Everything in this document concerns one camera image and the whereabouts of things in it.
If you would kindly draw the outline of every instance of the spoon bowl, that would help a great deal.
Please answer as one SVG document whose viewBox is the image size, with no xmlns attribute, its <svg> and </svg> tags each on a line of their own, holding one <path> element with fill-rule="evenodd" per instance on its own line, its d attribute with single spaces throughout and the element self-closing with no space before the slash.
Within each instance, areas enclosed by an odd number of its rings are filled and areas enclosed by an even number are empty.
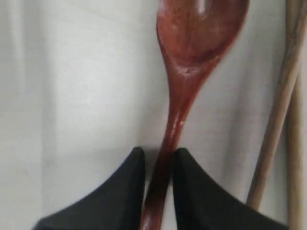
<svg viewBox="0 0 307 230">
<path fill-rule="evenodd" d="M 169 85 L 164 139 L 145 199 L 141 230 L 159 230 L 173 153 L 197 93 L 233 44 L 249 0 L 161 0 L 157 34 Z"/>
</svg>

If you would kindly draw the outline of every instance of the wooden stick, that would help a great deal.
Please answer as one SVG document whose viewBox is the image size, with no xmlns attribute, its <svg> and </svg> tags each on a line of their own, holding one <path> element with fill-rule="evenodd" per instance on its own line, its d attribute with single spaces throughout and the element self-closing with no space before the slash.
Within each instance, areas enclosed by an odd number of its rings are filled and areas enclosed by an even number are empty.
<svg viewBox="0 0 307 230">
<path fill-rule="evenodd" d="M 287 44 L 290 44 L 301 0 L 286 0 Z M 302 230 L 304 215 L 303 187 L 303 90 L 299 71 L 286 118 L 288 171 L 288 225 L 291 230 Z"/>
<path fill-rule="evenodd" d="M 287 47 L 280 73 L 279 89 L 267 124 L 258 162 L 248 193 L 247 205 L 257 210 L 260 206 L 264 187 L 275 156 L 284 120 L 299 70 L 299 60 L 305 40 L 307 25 L 307 0 L 302 0 L 300 13 L 291 44 Z"/>
</svg>

